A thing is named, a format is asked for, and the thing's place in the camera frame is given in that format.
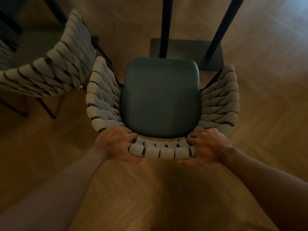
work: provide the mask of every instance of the empty woven chair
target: empty woven chair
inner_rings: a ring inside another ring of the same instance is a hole
[[[187,134],[217,128],[229,136],[239,112],[233,66],[225,66],[200,91],[194,62],[162,58],[134,58],[121,88],[105,60],[98,57],[87,86],[86,103],[88,117],[98,132],[114,125],[126,126],[143,136],[175,138],[152,141],[138,136],[129,144],[132,155],[154,159],[194,157],[196,151],[187,144]]]
[[[32,50],[32,46],[23,42],[24,38],[37,44],[36,47]],[[94,65],[96,50],[92,43],[90,33],[76,10],[71,11],[64,32],[26,32],[15,55],[17,68],[0,72],[0,89],[36,97],[48,114],[56,118],[41,97],[61,95],[80,87]]]

